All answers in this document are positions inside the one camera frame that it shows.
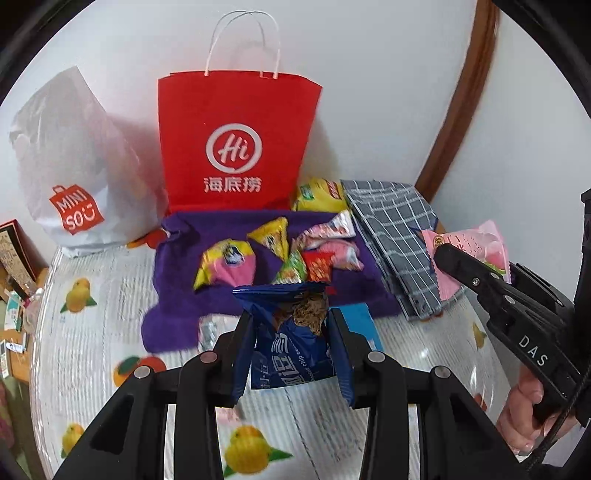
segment finger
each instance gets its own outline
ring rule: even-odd
[[[521,393],[534,404],[540,403],[542,398],[544,398],[544,386],[542,382],[525,365],[521,366],[517,386]]]
[[[533,440],[524,437],[521,433],[513,428],[509,418],[508,408],[505,408],[499,416],[497,428],[509,447],[512,449],[529,452],[534,447]]]
[[[548,435],[550,429],[558,419],[558,415],[558,413],[555,413],[544,422],[544,437]],[[566,435],[570,431],[570,429],[572,429],[577,423],[579,422],[576,418],[568,417],[560,427],[560,430],[558,430],[558,433],[556,434],[556,439],[559,439]]]
[[[534,406],[531,401],[516,389],[509,392],[507,406],[513,428],[524,437],[535,440],[540,436],[541,430],[534,426]]]

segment hi logo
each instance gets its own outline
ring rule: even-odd
[[[224,173],[244,173],[256,165],[262,154],[261,137],[244,124],[227,124],[215,129],[205,145],[209,163]]]

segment white plastic bag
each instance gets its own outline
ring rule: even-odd
[[[31,97],[10,141],[27,208],[67,256],[131,242],[160,224],[165,196],[149,185],[162,182],[145,178],[77,67]]]

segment gray checkered cloth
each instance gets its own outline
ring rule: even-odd
[[[437,216],[414,186],[390,181],[342,180],[357,231],[376,259],[386,288],[410,319],[440,313],[463,293],[441,301],[437,277],[421,230],[435,230]]]

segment red snack packet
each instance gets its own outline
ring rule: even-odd
[[[330,283],[332,252],[302,252],[301,256],[308,268],[308,281]]]

